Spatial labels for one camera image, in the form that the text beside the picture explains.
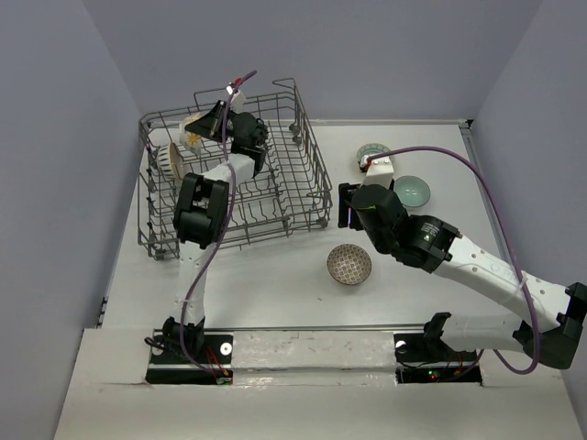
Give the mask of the brown patterned bowl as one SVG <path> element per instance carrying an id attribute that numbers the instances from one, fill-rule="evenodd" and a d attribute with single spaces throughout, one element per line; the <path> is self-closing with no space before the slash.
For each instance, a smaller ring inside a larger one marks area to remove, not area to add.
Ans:
<path id="1" fill-rule="evenodd" d="M 337 282 L 355 286 L 371 275 L 371 257 L 362 247 L 342 244 L 334 247 L 327 256 L 327 271 Z"/>

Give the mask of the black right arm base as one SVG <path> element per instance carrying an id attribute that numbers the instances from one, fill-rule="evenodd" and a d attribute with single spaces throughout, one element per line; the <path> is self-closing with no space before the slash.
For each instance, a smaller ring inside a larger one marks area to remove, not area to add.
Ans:
<path id="1" fill-rule="evenodd" d="M 455 351 L 443 342 L 429 343 L 421 333 L 393 335 L 395 377 L 399 384 L 482 384 L 476 351 Z"/>

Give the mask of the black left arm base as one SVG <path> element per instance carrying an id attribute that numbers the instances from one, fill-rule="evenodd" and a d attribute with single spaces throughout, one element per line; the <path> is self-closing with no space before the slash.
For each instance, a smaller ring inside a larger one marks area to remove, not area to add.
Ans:
<path id="1" fill-rule="evenodd" d="M 207 333 L 197 354 L 196 366 L 177 342 L 168 342 L 161 331 L 144 338 L 150 348 L 146 381 L 153 385 L 223 386 L 233 383 L 233 335 Z"/>

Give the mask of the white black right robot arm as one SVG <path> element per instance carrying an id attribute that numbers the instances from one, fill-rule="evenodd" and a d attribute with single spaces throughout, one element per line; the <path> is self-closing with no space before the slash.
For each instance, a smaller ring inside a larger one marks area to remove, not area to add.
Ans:
<path id="1" fill-rule="evenodd" d="M 378 253 L 455 281 L 505 309 L 470 317 L 435 313 L 417 337 L 417 352 L 442 359 L 451 352 L 503 350 L 554 369 L 571 366 L 586 317 L 584 284 L 562 286 L 516 272 L 455 226 L 407 213 L 391 188 L 341 183 L 338 200 L 338 227 L 364 231 Z"/>

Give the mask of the orange flower bowl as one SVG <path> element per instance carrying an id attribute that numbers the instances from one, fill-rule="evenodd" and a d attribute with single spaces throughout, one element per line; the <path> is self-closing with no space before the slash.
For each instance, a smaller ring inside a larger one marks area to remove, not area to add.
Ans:
<path id="1" fill-rule="evenodd" d="M 201 154 L 201 149 L 203 146 L 202 137 L 198 134 L 187 131 L 186 127 L 189 124 L 192 124 L 193 122 L 201 119 L 202 117 L 202 113 L 192 114 L 181 120 L 178 125 L 179 143 L 195 156 L 199 156 Z"/>

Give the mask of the teal yellow sun bowl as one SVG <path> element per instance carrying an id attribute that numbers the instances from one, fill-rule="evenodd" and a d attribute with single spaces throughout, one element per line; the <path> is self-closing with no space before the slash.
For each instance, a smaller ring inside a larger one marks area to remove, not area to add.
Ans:
<path id="1" fill-rule="evenodd" d="M 369 168 L 368 157 L 389 152 L 390 149 L 382 143 L 367 143 L 362 145 L 356 154 L 356 160 L 361 173 L 366 173 Z"/>

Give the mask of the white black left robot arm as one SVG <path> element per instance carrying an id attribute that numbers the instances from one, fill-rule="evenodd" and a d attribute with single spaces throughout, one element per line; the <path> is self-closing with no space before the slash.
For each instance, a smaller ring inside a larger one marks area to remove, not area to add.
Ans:
<path id="1" fill-rule="evenodd" d="M 226 154 L 213 169 L 183 177 L 172 221 L 180 268 L 173 312 L 162 325 L 162 348 L 181 361 L 195 363 L 205 342 L 207 270 L 227 232 L 237 187 L 264 166 L 269 130 L 261 119 L 235 112 L 225 101 L 184 128 L 221 143 Z"/>

